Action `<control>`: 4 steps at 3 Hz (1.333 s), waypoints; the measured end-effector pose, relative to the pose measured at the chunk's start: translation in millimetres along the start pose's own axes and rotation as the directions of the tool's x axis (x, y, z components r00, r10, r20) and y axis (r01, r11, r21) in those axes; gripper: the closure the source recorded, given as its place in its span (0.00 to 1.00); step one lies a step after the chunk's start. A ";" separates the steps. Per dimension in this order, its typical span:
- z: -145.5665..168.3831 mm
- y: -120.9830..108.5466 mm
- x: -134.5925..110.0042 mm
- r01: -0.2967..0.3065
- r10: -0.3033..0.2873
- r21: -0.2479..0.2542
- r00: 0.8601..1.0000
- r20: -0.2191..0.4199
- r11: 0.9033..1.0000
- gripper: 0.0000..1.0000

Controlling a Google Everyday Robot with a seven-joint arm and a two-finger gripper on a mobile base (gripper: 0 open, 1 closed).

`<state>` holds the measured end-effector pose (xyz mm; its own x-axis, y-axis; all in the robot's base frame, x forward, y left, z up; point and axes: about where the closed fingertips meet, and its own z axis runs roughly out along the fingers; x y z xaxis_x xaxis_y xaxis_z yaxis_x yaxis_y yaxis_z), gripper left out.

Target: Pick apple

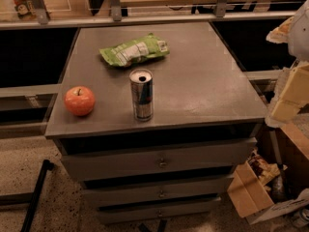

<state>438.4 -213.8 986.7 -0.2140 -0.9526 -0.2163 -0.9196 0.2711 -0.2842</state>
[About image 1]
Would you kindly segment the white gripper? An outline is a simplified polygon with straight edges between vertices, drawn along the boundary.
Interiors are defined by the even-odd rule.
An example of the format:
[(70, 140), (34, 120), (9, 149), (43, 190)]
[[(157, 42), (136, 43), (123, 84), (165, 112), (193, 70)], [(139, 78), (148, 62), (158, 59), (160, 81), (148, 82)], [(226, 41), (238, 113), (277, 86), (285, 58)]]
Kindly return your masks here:
[[(300, 61), (309, 61), (309, 0), (296, 11), (288, 34), (289, 53)], [(271, 117), (280, 122), (294, 118), (309, 102), (309, 64), (290, 70)]]

